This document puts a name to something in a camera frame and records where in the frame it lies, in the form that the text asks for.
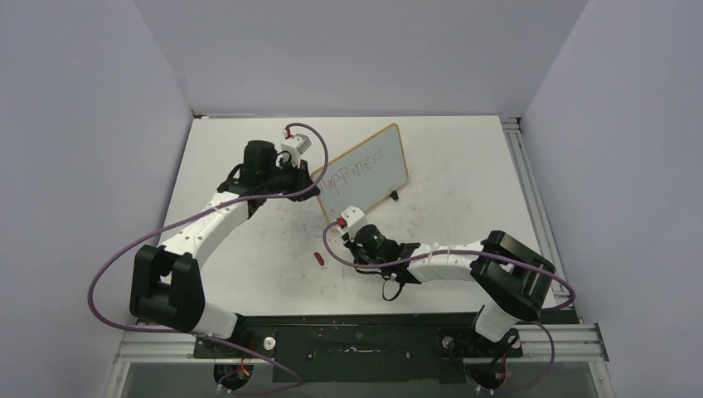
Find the red marker cap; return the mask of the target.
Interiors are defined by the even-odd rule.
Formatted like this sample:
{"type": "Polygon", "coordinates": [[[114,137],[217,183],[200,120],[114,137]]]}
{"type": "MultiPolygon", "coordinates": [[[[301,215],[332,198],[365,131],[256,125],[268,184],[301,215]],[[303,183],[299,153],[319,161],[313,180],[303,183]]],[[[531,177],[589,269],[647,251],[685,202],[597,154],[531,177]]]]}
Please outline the red marker cap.
{"type": "Polygon", "coordinates": [[[320,266],[325,265],[324,258],[322,257],[322,255],[319,252],[314,252],[313,255],[320,266]]]}

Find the yellow framed whiteboard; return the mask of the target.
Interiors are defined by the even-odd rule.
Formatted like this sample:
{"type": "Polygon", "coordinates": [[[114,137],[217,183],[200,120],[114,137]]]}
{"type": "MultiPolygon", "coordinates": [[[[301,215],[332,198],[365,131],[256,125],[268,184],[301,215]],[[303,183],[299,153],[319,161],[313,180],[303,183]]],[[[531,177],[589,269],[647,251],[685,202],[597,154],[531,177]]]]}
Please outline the yellow framed whiteboard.
{"type": "Polygon", "coordinates": [[[318,184],[318,203],[331,222],[349,206],[368,211],[408,181],[400,128],[389,124],[329,162],[318,184]]]}

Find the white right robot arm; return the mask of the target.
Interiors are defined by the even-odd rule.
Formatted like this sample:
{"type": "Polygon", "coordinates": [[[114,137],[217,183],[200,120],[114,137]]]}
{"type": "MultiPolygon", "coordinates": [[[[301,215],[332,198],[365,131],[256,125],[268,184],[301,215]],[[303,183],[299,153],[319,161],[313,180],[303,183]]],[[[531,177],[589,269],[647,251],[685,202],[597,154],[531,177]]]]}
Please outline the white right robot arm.
{"type": "Polygon", "coordinates": [[[436,280],[477,284],[490,298],[469,332],[470,347],[489,355],[518,322],[536,321],[551,289],[555,266],[504,231],[469,245],[399,243],[373,224],[345,229],[344,246],[358,271],[369,265],[375,274],[399,286],[436,280]]]}

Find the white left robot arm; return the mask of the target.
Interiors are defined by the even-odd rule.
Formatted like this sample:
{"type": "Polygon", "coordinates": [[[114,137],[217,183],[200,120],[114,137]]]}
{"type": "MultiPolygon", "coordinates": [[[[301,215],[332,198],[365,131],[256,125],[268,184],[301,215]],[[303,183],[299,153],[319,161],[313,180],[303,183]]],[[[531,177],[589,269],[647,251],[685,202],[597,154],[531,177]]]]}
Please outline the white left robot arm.
{"type": "Polygon", "coordinates": [[[287,137],[280,148],[267,141],[249,141],[242,163],[230,171],[208,201],[207,215],[187,222],[161,245],[144,245],[137,251],[130,313],[179,332],[214,336],[216,348],[225,356],[239,356],[246,349],[247,334],[236,327],[236,313],[206,301],[201,268],[269,195],[282,194],[290,201],[319,195],[302,158],[310,145],[303,134],[287,137]]]}

